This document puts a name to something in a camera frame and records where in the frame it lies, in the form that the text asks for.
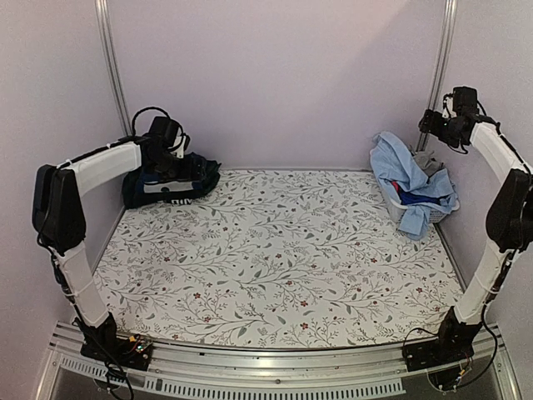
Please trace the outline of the light blue shirt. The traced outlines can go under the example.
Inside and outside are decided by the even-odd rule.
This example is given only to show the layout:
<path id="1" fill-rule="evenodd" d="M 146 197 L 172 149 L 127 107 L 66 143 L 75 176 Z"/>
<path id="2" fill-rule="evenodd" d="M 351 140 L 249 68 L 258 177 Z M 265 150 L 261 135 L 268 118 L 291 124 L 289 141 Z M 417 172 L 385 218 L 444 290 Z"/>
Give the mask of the light blue shirt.
<path id="1" fill-rule="evenodd" d="M 379 184 L 388 195 L 401 204 L 391 182 L 396 181 L 409 193 L 439 198 L 440 205 L 419 203 L 407 206 L 398 229 L 412 240 L 421 240 L 430 226 L 431 209 L 450 215 L 459 208 L 459 199 L 446 168 L 427 175 L 416 163 L 409 148 L 392 132 L 380 132 L 374 139 L 370 151 L 370 164 Z"/>

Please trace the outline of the aluminium front rail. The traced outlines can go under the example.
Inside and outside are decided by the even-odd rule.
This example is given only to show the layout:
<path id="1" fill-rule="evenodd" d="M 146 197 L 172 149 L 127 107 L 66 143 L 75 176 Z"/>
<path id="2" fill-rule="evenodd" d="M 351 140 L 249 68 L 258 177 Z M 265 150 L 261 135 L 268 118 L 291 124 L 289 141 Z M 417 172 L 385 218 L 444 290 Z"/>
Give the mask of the aluminium front rail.
<path id="1" fill-rule="evenodd" d="M 519 399 L 497 327 L 480 332 L 461 387 L 432 385 L 437 370 L 409 371 L 402 345 L 263 350 L 159 340 L 127 381 L 80 353 L 82 334 L 60 322 L 50 339 L 39 399 Z"/>

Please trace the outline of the white plastic laundry basket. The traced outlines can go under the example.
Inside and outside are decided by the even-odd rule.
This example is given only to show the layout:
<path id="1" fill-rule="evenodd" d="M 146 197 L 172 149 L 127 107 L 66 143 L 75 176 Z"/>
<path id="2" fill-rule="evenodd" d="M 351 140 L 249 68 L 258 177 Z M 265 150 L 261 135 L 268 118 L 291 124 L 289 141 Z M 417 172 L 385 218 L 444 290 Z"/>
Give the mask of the white plastic laundry basket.
<path id="1" fill-rule="evenodd" d="M 383 196 L 383 199 L 385 201 L 385 205 L 389 212 L 391 220 L 395 223 L 399 223 L 402 220 L 405 211 L 407 210 L 407 206 L 401 205 L 400 203 L 394 201 L 388 195 L 384 187 L 379 186 L 379 188 L 381 191 L 381 195 Z M 439 223 L 445 217 L 446 217 L 445 213 L 437 211 L 434 208 L 432 208 L 430 217 L 429 217 L 429 223 Z"/>

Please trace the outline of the floral patterned table cloth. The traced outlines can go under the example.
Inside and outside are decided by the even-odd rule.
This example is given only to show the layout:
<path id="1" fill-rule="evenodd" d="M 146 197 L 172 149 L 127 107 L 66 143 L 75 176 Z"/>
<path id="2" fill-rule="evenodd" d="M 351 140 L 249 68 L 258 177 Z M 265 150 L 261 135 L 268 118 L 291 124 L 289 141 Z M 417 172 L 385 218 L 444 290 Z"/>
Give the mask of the floral patterned table cloth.
<path id="1" fill-rule="evenodd" d="M 123 332 L 252 348 L 435 332 L 462 290 L 438 233 L 401 234 L 368 172 L 225 171 L 126 211 L 94 274 Z"/>

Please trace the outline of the dark green plaid garment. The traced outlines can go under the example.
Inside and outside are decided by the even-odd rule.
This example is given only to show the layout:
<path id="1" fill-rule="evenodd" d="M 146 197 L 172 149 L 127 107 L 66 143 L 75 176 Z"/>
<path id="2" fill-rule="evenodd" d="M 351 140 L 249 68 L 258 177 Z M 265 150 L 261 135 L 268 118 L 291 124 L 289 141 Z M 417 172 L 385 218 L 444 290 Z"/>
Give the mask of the dark green plaid garment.
<path id="1" fill-rule="evenodd" d="M 216 188 L 221 164 L 191 152 L 172 162 L 171 168 L 158 172 L 140 167 L 122 181 L 122 200 L 126 209 L 153 203 L 190 204 Z"/>

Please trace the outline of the aluminium frame post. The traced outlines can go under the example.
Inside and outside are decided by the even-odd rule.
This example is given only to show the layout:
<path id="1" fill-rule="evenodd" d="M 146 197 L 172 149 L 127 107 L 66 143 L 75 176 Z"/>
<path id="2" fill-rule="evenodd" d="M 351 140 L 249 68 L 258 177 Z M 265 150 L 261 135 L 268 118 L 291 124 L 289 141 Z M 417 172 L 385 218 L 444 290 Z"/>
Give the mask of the aluminium frame post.
<path id="1" fill-rule="evenodd" d="M 112 25 L 107 0 L 94 1 L 99 36 L 102 44 L 104 61 L 107 68 L 112 96 L 117 109 L 119 121 L 125 136 L 132 135 L 129 112 L 127 110 L 126 97 L 122 87 L 117 55 L 113 42 Z"/>
<path id="2" fill-rule="evenodd" d="M 441 26 L 441 37 L 437 48 L 436 66 L 433 73 L 427 109 L 435 111 L 440 99 L 442 85 L 446 75 L 447 64 L 454 36 L 457 13 L 457 0 L 445 0 Z"/>

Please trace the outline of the left robot arm white sleeves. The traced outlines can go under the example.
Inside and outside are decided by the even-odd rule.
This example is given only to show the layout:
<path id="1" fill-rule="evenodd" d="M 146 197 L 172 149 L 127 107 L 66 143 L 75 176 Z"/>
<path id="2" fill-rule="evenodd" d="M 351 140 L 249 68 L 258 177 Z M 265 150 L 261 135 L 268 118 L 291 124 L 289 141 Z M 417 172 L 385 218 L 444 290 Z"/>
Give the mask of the left robot arm white sleeves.
<path id="1" fill-rule="evenodd" d="M 160 111 L 147 133 L 123 137 L 116 142 L 58 165 L 37 170 L 32 204 L 32 225 L 37 245 L 51 257 L 54 275 L 80 321 L 99 327 L 112 319 L 92 276 L 85 239 L 87 221 L 83 197 L 95 188 L 140 167 L 153 164 L 152 148 L 169 152 L 182 125 Z"/>

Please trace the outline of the right aluminium frame post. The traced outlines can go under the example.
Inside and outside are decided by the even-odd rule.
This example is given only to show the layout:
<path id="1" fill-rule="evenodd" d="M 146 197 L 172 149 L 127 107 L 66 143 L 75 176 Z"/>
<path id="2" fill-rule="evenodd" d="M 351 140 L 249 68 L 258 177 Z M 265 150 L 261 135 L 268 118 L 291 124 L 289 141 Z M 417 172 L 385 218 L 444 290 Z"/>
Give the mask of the right aluminium frame post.
<path id="1" fill-rule="evenodd" d="M 454 36 L 457 13 L 457 0 L 445 0 L 441 26 L 441 37 L 437 48 L 436 66 L 433 73 L 427 109 L 435 111 L 440 99 L 442 85 L 446 75 L 447 64 Z"/>

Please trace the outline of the royal blue garment in basket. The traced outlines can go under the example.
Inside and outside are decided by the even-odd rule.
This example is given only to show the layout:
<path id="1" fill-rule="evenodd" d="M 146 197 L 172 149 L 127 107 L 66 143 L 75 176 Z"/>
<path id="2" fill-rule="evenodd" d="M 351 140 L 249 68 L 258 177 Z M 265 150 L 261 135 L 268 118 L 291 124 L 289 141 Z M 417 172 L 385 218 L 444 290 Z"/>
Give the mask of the royal blue garment in basket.
<path id="1" fill-rule="evenodd" d="M 396 193 L 401 200 L 402 205 L 412 205 L 419 203 L 432 203 L 440 205 L 440 199 L 435 197 L 427 197 L 423 195 L 414 194 L 411 192 L 405 192 L 399 185 L 398 182 L 392 181 L 392 186 L 395 188 Z"/>

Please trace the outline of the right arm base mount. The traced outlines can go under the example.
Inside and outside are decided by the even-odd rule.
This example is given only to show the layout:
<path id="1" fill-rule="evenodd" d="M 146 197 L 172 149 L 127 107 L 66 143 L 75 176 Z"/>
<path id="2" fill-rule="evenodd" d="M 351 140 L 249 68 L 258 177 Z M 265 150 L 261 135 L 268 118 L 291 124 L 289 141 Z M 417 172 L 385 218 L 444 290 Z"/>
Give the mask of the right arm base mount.
<path id="1" fill-rule="evenodd" d="M 481 330 L 481 322 L 470 325 L 459 322 L 451 309 L 445 316 L 438 332 L 431 336 L 431 340 L 407 344 L 407 338 L 413 332 L 429 331 L 423 328 L 410 330 L 401 347 L 401 355 L 405 361 L 407 371 L 414 372 L 422 369 L 436 368 L 449 363 L 470 359 L 474 355 L 473 341 Z M 467 367 L 450 367 L 429 374 L 430 384 L 442 392 L 454 391 L 459 388 L 462 378 L 466 375 Z"/>

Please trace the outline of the left aluminium frame post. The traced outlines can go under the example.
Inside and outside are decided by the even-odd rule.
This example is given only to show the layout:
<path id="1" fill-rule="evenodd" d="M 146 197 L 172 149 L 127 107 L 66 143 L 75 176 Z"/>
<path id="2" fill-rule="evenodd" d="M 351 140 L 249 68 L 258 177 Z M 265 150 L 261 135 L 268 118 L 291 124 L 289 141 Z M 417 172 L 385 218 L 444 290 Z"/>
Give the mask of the left aluminium frame post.
<path id="1" fill-rule="evenodd" d="M 107 68 L 112 96 L 117 109 L 119 121 L 125 136 L 132 135 L 129 112 L 127 110 L 126 97 L 122 87 L 117 55 L 113 42 L 112 25 L 107 0 L 94 1 L 99 36 L 102 44 L 104 61 Z"/>

